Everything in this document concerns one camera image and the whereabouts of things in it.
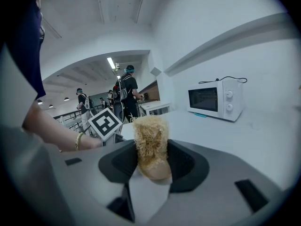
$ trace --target hand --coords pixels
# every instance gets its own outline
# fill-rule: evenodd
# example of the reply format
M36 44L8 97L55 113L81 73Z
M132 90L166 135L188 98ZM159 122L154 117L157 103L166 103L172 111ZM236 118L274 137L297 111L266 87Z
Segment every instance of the hand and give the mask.
M99 138L93 138L86 135L83 135L80 138L80 143L79 143L80 150L94 149L101 146L103 146L103 142Z

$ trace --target microwave window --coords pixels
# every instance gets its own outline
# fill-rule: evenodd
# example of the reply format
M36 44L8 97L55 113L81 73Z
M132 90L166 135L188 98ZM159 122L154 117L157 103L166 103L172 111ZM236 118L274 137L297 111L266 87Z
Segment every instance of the microwave window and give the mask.
M217 89L192 89L188 91L190 107L217 112Z

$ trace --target microwave knob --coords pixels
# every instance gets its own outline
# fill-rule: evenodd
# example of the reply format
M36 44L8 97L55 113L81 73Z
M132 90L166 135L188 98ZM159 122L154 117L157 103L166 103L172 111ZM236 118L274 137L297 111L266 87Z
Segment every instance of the microwave knob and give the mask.
M226 109L227 109L227 111L232 111L233 110L233 105L232 104L227 104Z
M231 90L228 90L228 91L226 92L226 97L227 97L227 98L232 98L232 97L233 97L233 92L232 92Z

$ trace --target power cord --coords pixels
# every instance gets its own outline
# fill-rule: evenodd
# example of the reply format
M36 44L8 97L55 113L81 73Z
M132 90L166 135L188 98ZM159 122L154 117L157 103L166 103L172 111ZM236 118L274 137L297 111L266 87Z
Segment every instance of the power cord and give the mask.
M219 79L219 78L217 78L216 80L214 80L214 81L201 81L201 82L199 82L199 84L205 84L205 83L210 83L210 82L215 82L215 81L222 81L223 79L225 79L225 78L233 78L233 79L236 79L236 80L245 80L245 82L241 82L241 83L247 83L247 79L246 78L235 78L235 77L232 77L232 76L226 76L226 77L224 77L224 78L222 78L222 79Z

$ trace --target dark blue clothing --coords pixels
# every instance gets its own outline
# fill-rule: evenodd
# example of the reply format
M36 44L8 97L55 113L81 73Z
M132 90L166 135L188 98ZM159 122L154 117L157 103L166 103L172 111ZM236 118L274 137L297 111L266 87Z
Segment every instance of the dark blue clothing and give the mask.
M22 19L7 39L12 58L38 93L37 98L46 95L40 72L40 48L44 39L43 30L40 28L41 21L42 14L36 0L30 0Z

